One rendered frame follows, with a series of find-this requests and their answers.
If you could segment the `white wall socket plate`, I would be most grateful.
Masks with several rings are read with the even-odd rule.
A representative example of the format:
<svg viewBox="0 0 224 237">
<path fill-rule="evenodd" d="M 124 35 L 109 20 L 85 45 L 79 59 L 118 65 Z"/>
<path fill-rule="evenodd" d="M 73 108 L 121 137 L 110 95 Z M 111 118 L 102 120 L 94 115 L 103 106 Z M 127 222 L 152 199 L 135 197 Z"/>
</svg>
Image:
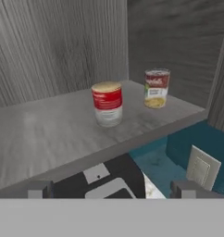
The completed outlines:
<svg viewBox="0 0 224 237">
<path fill-rule="evenodd" d="M 186 171 L 186 178 L 211 191 L 220 167 L 220 161 L 193 145 Z"/>
</svg>

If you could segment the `grey wooden cabinet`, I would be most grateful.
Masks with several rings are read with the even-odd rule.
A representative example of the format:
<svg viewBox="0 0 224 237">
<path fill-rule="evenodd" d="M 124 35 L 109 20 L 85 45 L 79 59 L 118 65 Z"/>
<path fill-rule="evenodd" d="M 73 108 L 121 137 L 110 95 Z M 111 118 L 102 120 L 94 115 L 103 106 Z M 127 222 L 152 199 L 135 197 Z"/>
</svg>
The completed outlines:
<svg viewBox="0 0 224 237">
<path fill-rule="evenodd" d="M 213 59 L 188 69 L 184 95 L 145 106 L 149 68 L 179 72 L 181 45 L 224 37 L 224 5 L 183 0 L 180 14 L 129 23 L 127 0 L 0 0 L 0 198 L 27 195 L 32 181 L 59 182 L 204 120 Z M 103 127 L 92 86 L 117 81 L 122 121 Z"/>
</svg>

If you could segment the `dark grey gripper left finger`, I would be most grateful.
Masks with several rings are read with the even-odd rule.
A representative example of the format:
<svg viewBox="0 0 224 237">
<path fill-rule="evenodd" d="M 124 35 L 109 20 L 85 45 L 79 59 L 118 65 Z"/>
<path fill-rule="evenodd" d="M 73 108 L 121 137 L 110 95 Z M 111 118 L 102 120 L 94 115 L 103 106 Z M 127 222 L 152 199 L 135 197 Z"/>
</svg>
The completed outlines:
<svg viewBox="0 0 224 237">
<path fill-rule="evenodd" d="M 54 183 L 52 181 L 32 181 L 27 188 L 30 199 L 44 199 L 54 197 Z"/>
</svg>

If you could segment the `grey wooden cabinet door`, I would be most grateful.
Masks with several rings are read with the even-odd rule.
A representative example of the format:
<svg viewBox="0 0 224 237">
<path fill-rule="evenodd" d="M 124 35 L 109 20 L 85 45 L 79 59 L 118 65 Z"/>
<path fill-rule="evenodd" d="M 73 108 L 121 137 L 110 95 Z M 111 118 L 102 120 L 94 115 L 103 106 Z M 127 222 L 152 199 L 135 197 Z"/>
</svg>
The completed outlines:
<svg viewBox="0 0 224 237">
<path fill-rule="evenodd" d="M 210 126 L 224 132 L 224 37 L 220 48 L 217 69 L 210 91 L 207 122 Z"/>
</svg>

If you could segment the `red can with yellow label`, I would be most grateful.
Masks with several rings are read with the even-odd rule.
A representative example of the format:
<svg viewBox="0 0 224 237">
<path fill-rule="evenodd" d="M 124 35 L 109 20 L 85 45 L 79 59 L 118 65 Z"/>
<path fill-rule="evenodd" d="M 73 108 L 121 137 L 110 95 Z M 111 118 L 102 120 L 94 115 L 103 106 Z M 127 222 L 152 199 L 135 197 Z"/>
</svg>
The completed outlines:
<svg viewBox="0 0 224 237">
<path fill-rule="evenodd" d="M 144 73 L 144 104 L 150 108 L 162 108 L 167 102 L 170 71 L 148 69 Z"/>
</svg>

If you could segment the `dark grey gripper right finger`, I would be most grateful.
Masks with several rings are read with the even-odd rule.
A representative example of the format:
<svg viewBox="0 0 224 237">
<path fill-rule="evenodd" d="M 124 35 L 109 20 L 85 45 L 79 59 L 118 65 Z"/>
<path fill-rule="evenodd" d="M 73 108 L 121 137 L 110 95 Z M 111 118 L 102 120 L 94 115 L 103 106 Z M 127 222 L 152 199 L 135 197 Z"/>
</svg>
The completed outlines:
<svg viewBox="0 0 224 237">
<path fill-rule="evenodd" d="M 224 198 L 224 195 L 208 191 L 194 181 L 172 181 L 170 183 L 169 197 L 176 199 L 216 199 Z"/>
</svg>

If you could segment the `red and white can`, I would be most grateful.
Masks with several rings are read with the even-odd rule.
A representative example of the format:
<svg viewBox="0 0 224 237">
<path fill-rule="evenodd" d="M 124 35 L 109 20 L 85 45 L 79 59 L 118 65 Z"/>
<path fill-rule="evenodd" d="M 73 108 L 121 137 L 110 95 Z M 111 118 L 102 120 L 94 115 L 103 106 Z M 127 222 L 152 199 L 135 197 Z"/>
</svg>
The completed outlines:
<svg viewBox="0 0 224 237">
<path fill-rule="evenodd" d="M 92 86 L 95 117 L 99 125 L 114 127 L 122 121 L 122 87 L 117 81 Z"/>
</svg>

